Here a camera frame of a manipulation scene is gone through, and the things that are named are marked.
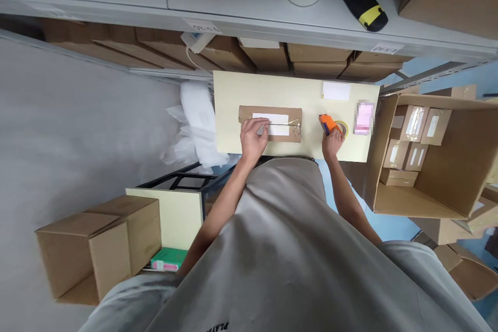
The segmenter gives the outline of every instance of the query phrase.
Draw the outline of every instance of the brown packaging envelope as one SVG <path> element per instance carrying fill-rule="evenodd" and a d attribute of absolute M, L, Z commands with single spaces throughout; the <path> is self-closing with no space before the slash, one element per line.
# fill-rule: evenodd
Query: brown packaging envelope
<path fill-rule="evenodd" d="M 408 144 L 405 161 L 403 162 L 403 170 L 421 171 L 428 148 L 429 146 L 427 144 L 410 142 L 410 144 Z"/>
<path fill-rule="evenodd" d="M 420 143 L 441 145 L 450 117 L 451 110 L 431 108 L 427 116 L 424 131 L 422 132 L 422 137 L 420 138 Z"/>
<path fill-rule="evenodd" d="M 401 169 L 407 150 L 408 142 L 390 139 L 388 150 L 385 154 L 384 167 L 388 169 Z"/>
<path fill-rule="evenodd" d="M 243 123 L 247 119 L 251 119 L 254 113 L 261 114 L 277 114 L 288 116 L 286 123 L 281 125 L 289 127 L 288 135 L 272 135 L 268 136 L 268 141 L 300 143 L 301 142 L 301 108 L 283 108 L 274 106 L 239 106 L 239 123 Z"/>
<path fill-rule="evenodd" d="M 398 106 L 394 113 L 389 137 L 419 143 L 427 120 L 427 106 Z"/>

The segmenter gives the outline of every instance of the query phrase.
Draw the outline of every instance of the person's left hand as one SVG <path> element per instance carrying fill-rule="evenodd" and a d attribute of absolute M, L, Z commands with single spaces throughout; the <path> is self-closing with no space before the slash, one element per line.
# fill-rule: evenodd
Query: person's left hand
<path fill-rule="evenodd" d="M 252 118 L 247 119 L 242 123 L 240 130 L 240 142 L 242 144 L 242 158 L 244 162 L 251 164 L 252 167 L 258 162 L 259 157 L 268 144 L 268 118 Z M 263 134 L 257 134 L 259 128 L 263 127 Z"/>

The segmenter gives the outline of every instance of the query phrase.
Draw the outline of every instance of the open cardboard box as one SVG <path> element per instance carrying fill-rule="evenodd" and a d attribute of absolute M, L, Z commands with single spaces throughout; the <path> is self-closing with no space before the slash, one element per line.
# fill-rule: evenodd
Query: open cardboard box
<path fill-rule="evenodd" d="M 442 145 L 430 145 L 413 188 L 379 182 L 397 106 L 451 109 Z M 342 162 L 353 188 L 375 213 L 468 218 L 498 153 L 498 105 L 449 97 L 394 94 L 379 100 L 366 163 Z"/>

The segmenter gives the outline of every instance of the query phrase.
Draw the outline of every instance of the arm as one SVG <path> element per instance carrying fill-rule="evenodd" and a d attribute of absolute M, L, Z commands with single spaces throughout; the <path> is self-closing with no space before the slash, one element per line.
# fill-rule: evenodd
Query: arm
<path fill-rule="evenodd" d="M 235 213 L 245 183 L 251 170 L 254 168 L 263 154 L 268 143 L 268 124 L 266 118 L 248 119 L 242 124 L 240 141 L 242 143 L 242 158 L 237 162 L 235 169 L 227 184 L 213 204 L 209 215 L 202 224 L 187 256 L 177 274 L 186 276 L 197 261 L 208 250 L 213 241 L 218 237 L 225 223 Z M 263 134 L 258 136 L 256 132 L 264 126 Z"/>
<path fill-rule="evenodd" d="M 382 244 L 382 240 L 368 222 L 365 212 L 354 195 L 337 159 L 337 152 L 342 143 L 344 143 L 344 137 L 337 129 L 334 129 L 329 136 L 324 137 L 322 142 L 323 155 L 332 177 L 332 189 L 337 211 L 373 245 L 378 246 Z"/>

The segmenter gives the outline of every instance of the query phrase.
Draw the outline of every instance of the light yellow table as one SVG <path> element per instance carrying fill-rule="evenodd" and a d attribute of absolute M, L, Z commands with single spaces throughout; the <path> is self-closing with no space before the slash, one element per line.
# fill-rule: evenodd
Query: light yellow table
<path fill-rule="evenodd" d="M 355 110 L 359 100 L 372 102 L 376 107 L 380 86 L 351 83 L 348 101 L 325 100 L 322 99 L 322 80 L 222 71 L 213 74 L 219 152 L 242 152 L 240 105 L 295 107 L 302 109 L 301 142 L 269 142 L 265 155 L 323 159 L 323 130 L 318 115 L 329 114 L 334 120 L 346 122 L 349 127 L 349 135 L 337 155 L 339 160 L 366 162 L 371 135 L 353 134 Z"/>

